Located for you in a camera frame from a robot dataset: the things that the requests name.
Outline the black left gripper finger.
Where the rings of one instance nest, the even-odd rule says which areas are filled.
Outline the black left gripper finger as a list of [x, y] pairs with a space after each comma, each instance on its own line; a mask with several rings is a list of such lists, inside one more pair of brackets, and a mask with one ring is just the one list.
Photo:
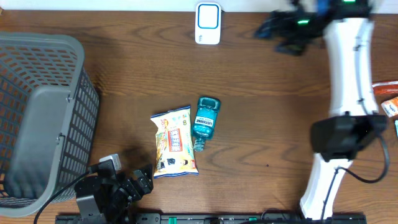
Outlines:
[[135, 170], [134, 176], [136, 178], [136, 182], [142, 191], [143, 195], [149, 193], [149, 179], [147, 174], [142, 170]]
[[153, 167], [152, 164], [148, 164], [141, 169], [142, 172], [142, 183], [144, 184], [144, 188], [146, 190], [153, 190]]

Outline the orange tissue packet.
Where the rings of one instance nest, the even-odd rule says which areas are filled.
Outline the orange tissue packet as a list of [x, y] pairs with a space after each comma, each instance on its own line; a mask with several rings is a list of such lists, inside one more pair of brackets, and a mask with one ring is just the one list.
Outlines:
[[392, 118], [398, 115], [398, 97], [386, 100], [381, 103], [381, 107], [388, 117]]

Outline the red chocolate bar wrapper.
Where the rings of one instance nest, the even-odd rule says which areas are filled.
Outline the red chocolate bar wrapper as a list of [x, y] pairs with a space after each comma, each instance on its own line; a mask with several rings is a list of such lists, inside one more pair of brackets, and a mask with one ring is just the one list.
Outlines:
[[398, 93], [398, 81], [384, 81], [372, 84], [375, 95], [394, 95]]

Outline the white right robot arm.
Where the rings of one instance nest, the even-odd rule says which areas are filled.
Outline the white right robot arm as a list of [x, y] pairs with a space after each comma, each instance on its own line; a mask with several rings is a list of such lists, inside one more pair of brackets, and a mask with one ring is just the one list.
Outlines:
[[329, 117], [313, 123], [313, 165], [295, 223], [333, 223], [333, 203], [358, 152], [382, 139], [388, 119], [380, 114], [372, 87], [371, 39], [374, 1], [318, 1], [308, 12], [300, 1], [291, 11], [272, 11], [255, 31], [260, 39], [280, 37], [277, 51], [302, 55], [323, 38], [330, 63]]

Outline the teal mouthwash bottle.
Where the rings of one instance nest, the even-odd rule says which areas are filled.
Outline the teal mouthwash bottle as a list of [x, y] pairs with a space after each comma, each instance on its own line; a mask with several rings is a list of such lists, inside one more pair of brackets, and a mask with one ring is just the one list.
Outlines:
[[207, 96], [199, 98], [197, 113], [192, 124], [192, 136], [195, 138], [194, 151], [203, 151], [206, 141], [212, 140], [220, 107], [221, 102], [217, 98]]

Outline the yellow snack bag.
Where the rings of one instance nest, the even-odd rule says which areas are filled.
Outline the yellow snack bag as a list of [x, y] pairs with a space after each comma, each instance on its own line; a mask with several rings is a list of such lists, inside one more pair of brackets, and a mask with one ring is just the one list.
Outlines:
[[191, 134], [191, 106], [154, 114], [157, 148], [154, 177], [198, 175]]

